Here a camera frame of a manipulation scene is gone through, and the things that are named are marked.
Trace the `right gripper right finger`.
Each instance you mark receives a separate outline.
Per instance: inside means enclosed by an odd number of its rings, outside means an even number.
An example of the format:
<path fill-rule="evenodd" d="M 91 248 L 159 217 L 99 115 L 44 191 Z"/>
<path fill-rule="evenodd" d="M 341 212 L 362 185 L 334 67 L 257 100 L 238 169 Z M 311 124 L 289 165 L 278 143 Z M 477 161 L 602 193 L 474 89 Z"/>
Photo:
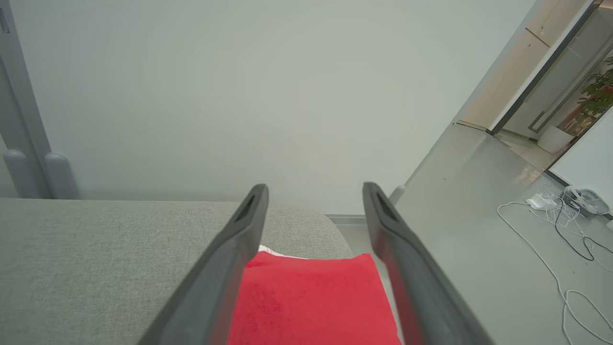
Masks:
<path fill-rule="evenodd" d="M 376 183 L 364 183 L 372 249 L 385 264 L 407 345 L 492 345 L 431 253 Z"/>

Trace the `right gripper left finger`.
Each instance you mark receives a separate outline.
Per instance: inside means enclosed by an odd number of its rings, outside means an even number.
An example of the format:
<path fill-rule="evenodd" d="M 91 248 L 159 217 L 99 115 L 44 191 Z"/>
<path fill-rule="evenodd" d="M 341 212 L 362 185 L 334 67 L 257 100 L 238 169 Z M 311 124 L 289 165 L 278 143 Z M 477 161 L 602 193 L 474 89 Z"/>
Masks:
<path fill-rule="evenodd" d="M 258 253 L 269 189 L 255 185 L 140 338 L 141 345 L 225 345 L 247 263 Z"/>

